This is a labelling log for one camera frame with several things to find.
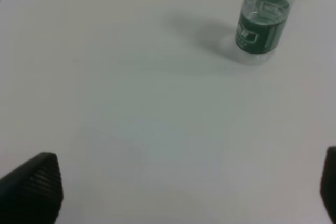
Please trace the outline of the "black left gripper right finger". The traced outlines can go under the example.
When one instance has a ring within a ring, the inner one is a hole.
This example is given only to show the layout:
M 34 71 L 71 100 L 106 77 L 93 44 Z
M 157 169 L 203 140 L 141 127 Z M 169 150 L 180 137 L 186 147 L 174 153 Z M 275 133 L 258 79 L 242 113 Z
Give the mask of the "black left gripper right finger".
M 320 195 L 333 224 L 335 224 L 335 179 L 335 146 L 332 146 L 327 149 L 324 161 Z

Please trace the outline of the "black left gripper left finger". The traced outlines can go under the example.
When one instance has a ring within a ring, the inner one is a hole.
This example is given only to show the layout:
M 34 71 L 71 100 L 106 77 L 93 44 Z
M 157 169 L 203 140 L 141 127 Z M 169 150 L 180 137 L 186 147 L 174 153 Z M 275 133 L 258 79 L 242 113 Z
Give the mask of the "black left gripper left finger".
M 1 223 L 55 223 L 63 199 L 57 155 L 39 153 L 1 178 Z

